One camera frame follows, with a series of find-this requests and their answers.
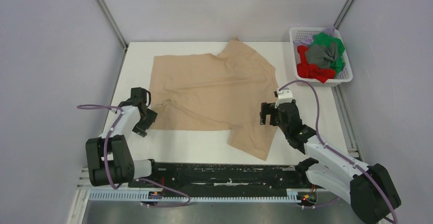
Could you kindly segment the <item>beige t shirt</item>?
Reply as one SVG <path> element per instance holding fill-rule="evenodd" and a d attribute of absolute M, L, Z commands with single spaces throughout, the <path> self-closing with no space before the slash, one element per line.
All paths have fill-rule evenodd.
<path fill-rule="evenodd" d="M 260 124 L 273 103 L 275 67 L 255 49 L 230 40 L 218 54 L 156 56 L 150 81 L 155 130 L 229 130 L 228 144 L 267 159 L 276 128 Z"/>

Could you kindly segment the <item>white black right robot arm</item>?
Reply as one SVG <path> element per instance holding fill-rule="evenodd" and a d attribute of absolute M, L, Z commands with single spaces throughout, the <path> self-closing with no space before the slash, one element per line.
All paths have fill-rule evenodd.
<path fill-rule="evenodd" d="M 387 169 L 343 155 L 305 125 L 295 101 L 262 103 L 260 123 L 280 128 L 289 145 L 308 156 L 296 167 L 295 181 L 301 187 L 318 185 L 346 201 L 364 223 L 378 223 L 401 206 L 400 196 Z"/>

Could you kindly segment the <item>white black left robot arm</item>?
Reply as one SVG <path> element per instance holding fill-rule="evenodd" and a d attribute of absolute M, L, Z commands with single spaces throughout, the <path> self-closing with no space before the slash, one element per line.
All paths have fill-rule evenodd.
<path fill-rule="evenodd" d="M 160 182 L 160 172 L 153 169 L 153 159 L 134 160 L 127 139 L 131 133 L 146 137 L 157 113 L 149 108 L 151 93 L 141 87 L 131 88 L 130 97 L 118 106 L 78 105 L 81 110 L 107 109 L 115 113 L 112 125 L 96 138 L 86 141 L 85 151 L 92 186 L 118 189 L 123 183 L 141 179 L 148 187 Z"/>

